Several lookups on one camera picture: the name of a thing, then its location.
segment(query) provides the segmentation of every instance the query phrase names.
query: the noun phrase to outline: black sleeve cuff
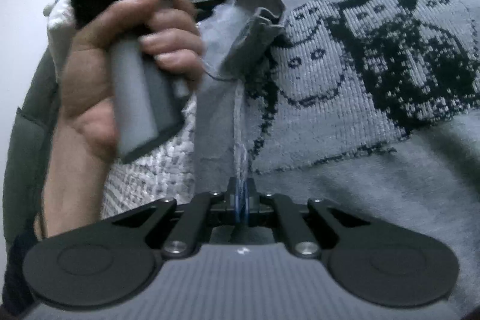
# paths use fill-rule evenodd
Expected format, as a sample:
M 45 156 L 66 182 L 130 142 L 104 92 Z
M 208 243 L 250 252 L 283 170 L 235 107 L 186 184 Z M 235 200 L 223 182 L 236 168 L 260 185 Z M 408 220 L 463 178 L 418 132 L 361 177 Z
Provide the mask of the black sleeve cuff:
M 33 222 L 31 222 L 28 224 L 28 229 L 15 238 L 7 257 L 2 300 L 4 309 L 15 317 L 34 302 L 30 288 L 23 277 L 22 267 L 27 252 L 37 243 Z

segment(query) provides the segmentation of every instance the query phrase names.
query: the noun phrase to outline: silver bolt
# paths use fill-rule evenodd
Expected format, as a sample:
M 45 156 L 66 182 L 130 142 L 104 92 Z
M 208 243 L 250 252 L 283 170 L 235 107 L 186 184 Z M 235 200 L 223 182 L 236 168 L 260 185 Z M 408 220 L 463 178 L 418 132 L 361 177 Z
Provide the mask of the silver bolt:
M 183 241 L 174 240 L 165 244 L 163 248 L 166 252 L 171 254 L 179 254 L 187 249 L 187 244 Z
M 302 241 L 295 246 L 295 251 L 302 255 L 311 255 L 318 251 L 318 245 L 311 241 Z

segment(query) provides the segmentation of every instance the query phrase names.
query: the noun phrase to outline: circular pad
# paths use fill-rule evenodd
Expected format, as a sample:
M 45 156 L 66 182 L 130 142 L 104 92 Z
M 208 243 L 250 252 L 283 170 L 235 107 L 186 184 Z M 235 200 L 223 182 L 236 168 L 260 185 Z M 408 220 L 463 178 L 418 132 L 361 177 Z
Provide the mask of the circular pad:
M 328 266 L 340 285 L 388 307 L 421 306 L 448 296 L 458 261 L 447 246 L 401 228 L 371 228 L 355 228 L 332 250 Z
M 61 307 L 117 303 L 143 286 L 155 269 L 151 249 L 130 231 L 113 226 L 50 238 L 27 254 L 23 273 L 38 296 Z

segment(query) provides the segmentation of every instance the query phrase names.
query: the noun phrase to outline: gray ribbed surface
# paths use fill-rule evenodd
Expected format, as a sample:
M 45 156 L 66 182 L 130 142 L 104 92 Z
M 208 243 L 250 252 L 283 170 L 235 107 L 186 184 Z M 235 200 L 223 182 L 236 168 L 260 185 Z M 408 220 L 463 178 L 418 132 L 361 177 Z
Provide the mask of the gray ribbed surface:
M 377 307 L 352 297 L 320 262 L 290 255 L 283 244 L 205 245 L 165 264 L 134 299 L 94 313 L 43 304 L 26 320 L 454 320 L 445 303 L 415 310 Z

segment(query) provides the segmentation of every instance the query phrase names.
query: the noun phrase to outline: fingers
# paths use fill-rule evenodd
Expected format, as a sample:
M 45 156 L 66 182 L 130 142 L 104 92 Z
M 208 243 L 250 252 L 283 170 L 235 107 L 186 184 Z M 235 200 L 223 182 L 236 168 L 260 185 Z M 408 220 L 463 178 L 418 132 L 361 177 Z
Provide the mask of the fingers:
M 77 33 L 72 51 L 92 48 L 106 49 L 120 33 L 146 23 L 163 0 L 121 0 Z
M 172 0 L 172 7 L 189 14 L 193 19 L 197 16 L 197 9 L 190 0 Z
M 163 31 L 168 28 L 175 28 L 188 31 L 197 36 L 200 35 L 191 15 L 186 11 L 178 9 L 162 9 L 155 12 L 148 20 L 147 26 L 152 31 Z
M 204 50 L 203 41 L 199 36 L 177 28 L 143 36 L 140 38 L 140 44 L 142 50 L 149 55 L 160 55 L 181 49 L 188 49 L 202 55 Z
M 175 75 L 183 75 L 190 90 L 195 90 L 203 75 L 200 56 L 192 50 L 181 49 L 155 56 L 157 65 Z

